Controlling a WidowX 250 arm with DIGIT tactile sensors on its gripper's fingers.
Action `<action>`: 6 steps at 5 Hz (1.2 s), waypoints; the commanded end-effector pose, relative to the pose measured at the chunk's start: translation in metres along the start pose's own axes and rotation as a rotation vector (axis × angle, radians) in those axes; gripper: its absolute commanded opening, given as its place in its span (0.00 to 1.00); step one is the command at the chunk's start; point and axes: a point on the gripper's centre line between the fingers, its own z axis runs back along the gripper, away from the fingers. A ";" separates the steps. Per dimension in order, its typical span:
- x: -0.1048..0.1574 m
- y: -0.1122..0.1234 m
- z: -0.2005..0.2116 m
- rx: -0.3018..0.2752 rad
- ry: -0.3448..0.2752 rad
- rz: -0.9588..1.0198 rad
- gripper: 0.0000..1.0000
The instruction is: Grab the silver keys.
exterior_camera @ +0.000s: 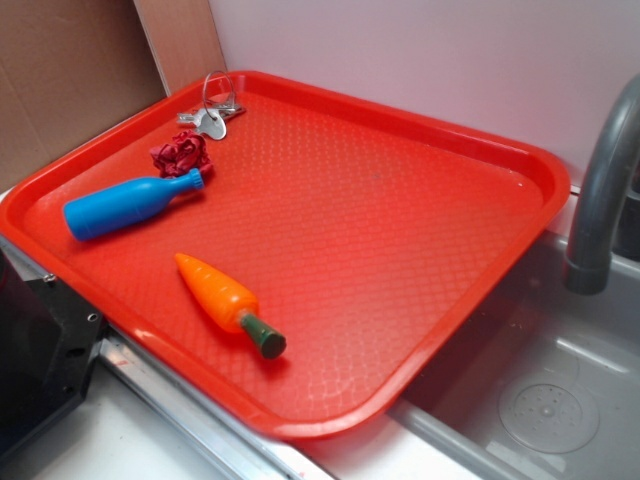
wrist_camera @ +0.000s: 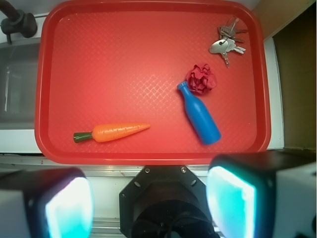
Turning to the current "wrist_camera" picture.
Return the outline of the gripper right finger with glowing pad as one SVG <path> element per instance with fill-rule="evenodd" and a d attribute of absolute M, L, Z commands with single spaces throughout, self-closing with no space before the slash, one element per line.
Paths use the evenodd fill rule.
<path fill-rule="evenodd" d="M 208 207 L 226 238 L 314 238 L 317 154 L 221 154 L 206 180 Z"/>

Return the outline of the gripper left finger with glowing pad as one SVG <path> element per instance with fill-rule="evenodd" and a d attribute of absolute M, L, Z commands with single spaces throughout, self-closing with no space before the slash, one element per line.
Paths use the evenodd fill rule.
<path fill-rule="evenodd" d="M 0 174 L 2 238 L 88 238 L 93 190 L 79 168 Z"/>

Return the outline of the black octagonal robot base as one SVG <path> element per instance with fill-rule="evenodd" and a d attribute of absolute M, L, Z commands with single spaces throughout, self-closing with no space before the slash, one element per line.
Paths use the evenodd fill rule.
<path fill-rule="evenodd" d="M 206 185 L 186 166 L 145 166 L 119 194 L 127 238 L 218 238 Z"/>

